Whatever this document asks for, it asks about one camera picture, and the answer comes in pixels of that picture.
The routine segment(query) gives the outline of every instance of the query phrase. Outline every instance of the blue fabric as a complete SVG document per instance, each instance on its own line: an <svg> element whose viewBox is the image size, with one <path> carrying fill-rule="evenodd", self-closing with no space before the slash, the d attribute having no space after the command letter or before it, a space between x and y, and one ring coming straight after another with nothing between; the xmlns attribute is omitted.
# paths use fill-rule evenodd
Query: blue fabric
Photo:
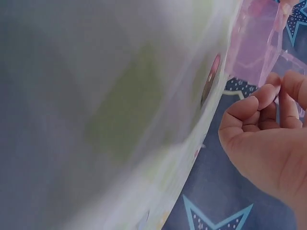
<svg viewBox="0 0 307 230"><path fill-rule="evenodd" d="M283 49L307 63L307 0L294 7ZM218 127L226 108L257 87L237 79L225 90L188 180L163 230L295 230L292 211L242 177L223 151Z"/></svg>

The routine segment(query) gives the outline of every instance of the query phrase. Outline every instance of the wrinkled plastic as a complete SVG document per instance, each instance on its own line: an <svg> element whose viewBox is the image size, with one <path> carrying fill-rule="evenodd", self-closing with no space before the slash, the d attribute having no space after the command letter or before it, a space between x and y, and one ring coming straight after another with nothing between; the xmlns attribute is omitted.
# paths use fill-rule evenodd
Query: wrinkled plastic
<svg viewBox="0 0 307 230"><path fill-rule="evenodd" d="M239 4L1 3L1 229L161 229L226 84Z"/></svg>
<svg viewBox="0 0 307 230"><path fill-rule="evenodd" d="M283 13L272 0L244 0L232 31L226 71L250 84L262 86L270 72L281 77L288 70L306 74L307 65L282 50L278 30ZM298 105L300 116L305 111Z"/></svg>

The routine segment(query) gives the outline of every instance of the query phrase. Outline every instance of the fingernail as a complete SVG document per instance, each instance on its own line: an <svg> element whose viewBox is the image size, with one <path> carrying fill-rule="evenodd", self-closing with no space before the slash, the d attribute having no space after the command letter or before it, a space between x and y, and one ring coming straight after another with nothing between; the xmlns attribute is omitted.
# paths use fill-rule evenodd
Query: fingernail
<svg viewBox="0 0 307 230"><path fill-rule="evenodd" d="M255 96L249 96L248 98L256 98L257 99L257 97L255 97Z"/></svg>
<svg viewBox="0 0 307 230"><path fill-rule="evenodd" d="M292 13L292 6L289 4L284 4L282 10L284 15L290 15Z"/></svg>
<svg viewBox="0 0 307 230"><path fill-rule="evenodd" d="M289 101L295 102L295 100L289 94L286 94L286 97L288 98Z"/></svg>

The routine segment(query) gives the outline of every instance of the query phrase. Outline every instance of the white star outline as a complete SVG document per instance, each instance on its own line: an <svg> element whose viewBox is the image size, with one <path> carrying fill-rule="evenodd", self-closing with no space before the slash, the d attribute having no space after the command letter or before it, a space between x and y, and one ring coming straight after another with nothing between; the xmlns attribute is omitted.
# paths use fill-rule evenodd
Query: white star outline
<svg viewBox="0 0 307 230"><path fill-rule="evenodd" d="M237 80L237 79L231 79L231 80L229 80L229 81L231 81L231 83L234 83L235 80ZM248 87L254 87L255 90L258 89L257 86L250 85L248 82L247 82L247 84L245 85L245 87L246 87L246 88L248 88ZM227 95L227 96L235 96L235 95L237 95L237 96L240 98L240 100L243 100L245 97L248 96L246 92L244 93L244 95L245 95L245 96L244 96L244 95L243 95L243 92L242 92L241 90L236 89L236 90L234 91L232 88L229 88L229 90L224 89L223 95Z"/></svg>
<svg viewBox="0 0 307 230"><path fill-rule="evenodd" d="M239 218L242 216L241 221L238 223L236 230L241 230L246 219L249 216L249 213L251 211L251 209L253 208L253 204L246 207L245 209L233 214L232 216L222 220L221 222L214 224L211 222L211 220L209 218L207 218L202 211L197 208L191 201L189 201L189 199L185 196L182 195L183 197L183 201L184 201L184 206L187 212L187 216L188 216L188 222L189 222L189 230L196 230L195 226L194 226L194 221L193 221L193 216L192 216L192 211L194 213L196 213L196 215L202 219L202 221L204 221L211 229L213 230L219 230L221 227L225 226L226 224L228 224L230 221Z"/></svg>

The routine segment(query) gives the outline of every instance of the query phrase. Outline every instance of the pink plastic bag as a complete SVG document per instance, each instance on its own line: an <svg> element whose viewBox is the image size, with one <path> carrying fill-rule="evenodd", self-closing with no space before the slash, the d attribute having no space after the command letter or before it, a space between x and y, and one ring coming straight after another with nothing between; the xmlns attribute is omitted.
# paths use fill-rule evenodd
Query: pink plastic bag
<svg viewBox="0 0 307 230"><path fill-rule="evenodd" d="M232 31L225 70L249 84L262 86L270 72L281 77L288 70L307 73L307 65L282 50L283 32L276 31L283 18L272 0L244 0ZM305 111L298 105L299 115Z"/></svg>

